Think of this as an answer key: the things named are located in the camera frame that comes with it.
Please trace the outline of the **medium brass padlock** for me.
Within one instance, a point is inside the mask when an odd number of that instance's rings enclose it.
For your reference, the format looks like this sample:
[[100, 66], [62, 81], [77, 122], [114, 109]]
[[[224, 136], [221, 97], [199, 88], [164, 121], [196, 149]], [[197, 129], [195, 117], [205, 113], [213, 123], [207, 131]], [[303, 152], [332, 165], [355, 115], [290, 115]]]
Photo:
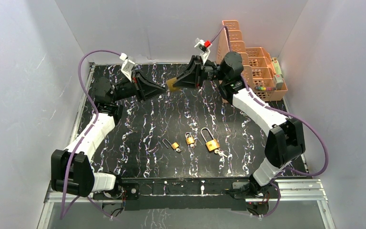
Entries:
[[169, 90], [170, 92], [177, 92], [177, 91], [181, 91], [181, 88], [179, 88], [179, 87], [175, 87], [175, 86], [174, 86], [174, 83], [175, 83], [176, 81], [177, 81], [177, 78], [176, 78], [176, 77], [171, 78], [171, 79], [168, 79], [168, 80], [166, 81], [166, 85], [167, 85], [168, 90]]

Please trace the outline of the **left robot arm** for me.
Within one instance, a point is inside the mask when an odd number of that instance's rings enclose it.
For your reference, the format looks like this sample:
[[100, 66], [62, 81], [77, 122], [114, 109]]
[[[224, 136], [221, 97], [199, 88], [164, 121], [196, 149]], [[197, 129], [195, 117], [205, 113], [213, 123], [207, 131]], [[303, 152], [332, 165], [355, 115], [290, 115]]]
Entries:
[[166, 92], [166, 88], [146, 79], [134, 70], [132, 78], [123, 78], [113, 84], [101, 77], [92, 84], [91, 95], [96, 106], [95, 114], [80, 135], [64, 150], [51, 155], [51, 188], [55, 191], [87, 197], [105, 191], [111, 198], [123, 193], [121, 177], [110, 172], [93, 172], [92, 158], [106, 136], [121, 119], [123, 105], [117, 101], [135, 97], [147, 101]]

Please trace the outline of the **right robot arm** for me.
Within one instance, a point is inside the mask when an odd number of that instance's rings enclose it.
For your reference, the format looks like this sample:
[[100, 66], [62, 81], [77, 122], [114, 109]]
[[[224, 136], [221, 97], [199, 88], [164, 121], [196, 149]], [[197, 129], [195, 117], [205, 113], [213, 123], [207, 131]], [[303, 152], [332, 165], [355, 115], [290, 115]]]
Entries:
[[220, 64], [193, 55], [183, 73], [167, 80], [168, 88], [199, 89], [205, 80], [220, 81], [220, 95], [229, 104], [249, 116], [267, 135], [265, 158], [249, 177], [249, 184], [241, 189], [256, 198], [262, 197], [272, 186], [273, 179], [293, 160], [305, 152], [305, 138], [301, 121], [274, 111], [260, 99], [242, 77], [243, 60], [239, 53], [228, 52]]

